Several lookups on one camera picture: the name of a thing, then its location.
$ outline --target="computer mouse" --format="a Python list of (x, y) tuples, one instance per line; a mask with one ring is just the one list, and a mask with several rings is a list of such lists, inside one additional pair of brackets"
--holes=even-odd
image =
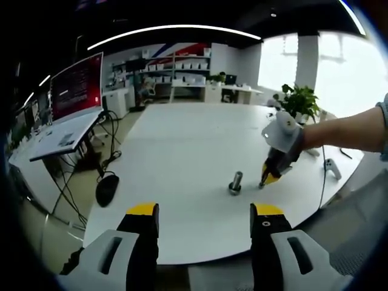
[(110, 175), (103, 178), (96, 188), (96, 200), (101, 207), (107, 207), (115, 196), (119, 177)]

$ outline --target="ceiling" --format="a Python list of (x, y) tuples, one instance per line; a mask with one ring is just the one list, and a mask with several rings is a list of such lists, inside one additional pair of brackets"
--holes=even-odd
[[(13, 97), (13, 102), (19, 105), (32, 91), (47, 90), (48, 87), (38, 89), (38, 84), (48, 74), (54, 75), (76, 59), (101, 50), (107, 54), (166, 42), (220, 42), (234, 47), (258, 42), (231, 33), (181, 28), (127, 36), (87, 51), (88, 46), (98, 41), (139, 28), (202, 24), (237, 29), (262, 38), (291, 32), (311, 34), (318, 30), (358, 33), (337, 0), (239, 0), (232, 5), (226, 1), (192, 5), (182, 0), (107, 0), (78, 11), (75, 8), (79, 0), (24, 2), (15, 3), (12, 8), (18, 17), (16, 23), (8, 24), (13, 30), (6, 33), (13, 74), (21, 61), (20, 77), (9, 83), (19, 87), (18, 95)], [(275, 18), (270, 16), (272, 8), (277, 14)]]

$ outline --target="ceiling light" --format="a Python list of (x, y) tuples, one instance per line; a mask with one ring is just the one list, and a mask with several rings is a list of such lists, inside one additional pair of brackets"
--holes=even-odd
[(363, 28), (363, 26), (361, 25), (360, 23), (360, 20), (358, 20), (356, 14), (354, 14), (353, 10), (350, 9), (350, 7), (343, 1), (343, 0), (338, 0), (339, 3), (342, 4), (342, 6), (345, 8), (346, 12), (349, 14), (349, 16), (353, 19), (353, 22), (354, 24), (357, 26), (358, 28), (358, 31), (362, 34), (362, 35), (366, 35), (365, 34), (365, 30)]
[(99, 46), (101, 44), (106, 44), (107, 42), (112, 41), (114, 39), (122, 38), (123, 36), (134, 35), (135, 33), (149, 32), (149, 31), (152, 31), (152, 30), (165, 29), (165, 28), (203, 28), (203, 29), (212, 29), (212, 30), (220, 30), (220, 31), (223, 31), (223, 32), (236, 33), (238, 35), (243, 35), (243, 36), (246, 36), (248, 38), (253, 38), (253, 39), (257, 39), (257, 40), (261, 39), (259, 36), (251, 35), (250, 33), (240, 32), (238, 30), (229, 29), (229, 28), (223, 28), (223, 27), (217, 27), (217, 26), (209, 26), (209, 25), (196, 25), (196, 24), (176, 24), (176, 25), (162, 25), (162, 26), (148, 27), (148, 28), (142, 28), (142, 29), (133, 30), (131, 32), (125, 32), (125, 33), (122, 33), (121, 35), (112, 36), (111, 38), (108, 38), (108, 39), (106, 39), (104, 41), (97, 42), (96, 44), (93, 44), (92, 46), (88, 47), (87, 50), (91, 50), (91, 49), (93, 49), (93, 48), (95, 48), (95, 47), (97, 47), (97, 46)]
[(31, 99), (31, 97), (34, 95), (34, 92), (32, 92), (31, 94), (30, 94), (30, 96), (28, 96), (28, 98), (27, 98), (27, 100), (24, 102), (24, 104), (23, 104), (23, 107), (27, 104), (27, 102)]
[(44, 78), (44, 80), (39, 84), (39, 87), (42, 86), (48, 79), (49, 79), (50, 75), (48, 75), (46, 78)]

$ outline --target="sleeve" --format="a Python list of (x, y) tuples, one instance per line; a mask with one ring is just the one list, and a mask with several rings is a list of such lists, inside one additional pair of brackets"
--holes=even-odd
[(387, 130), (388, 129), (388, 94), (384, 98), (384, 101), (377, 103), (376, 106), (379, 106), (381, 108), (381, 110), (383, 111), (384, 120), (385, 120), (385, 123), (386, 123), (386, 132), (385, 132), (386, 140), (385, 140), (383, 152), (381, 153), (380, 159), (382, 161), (384, 161), (384, 162), (388, 162), (388, 140), (387, 140), (387, 132), (388, 132), (388, 130)]

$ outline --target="human arm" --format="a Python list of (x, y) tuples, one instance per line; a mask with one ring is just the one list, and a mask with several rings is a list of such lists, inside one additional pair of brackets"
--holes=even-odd
[(377, 106), (351, 117), (306, 126), (303, 149), (333, 145), (368, 152), (382, 152), (386, 139), (384, 110), (381, 106)]

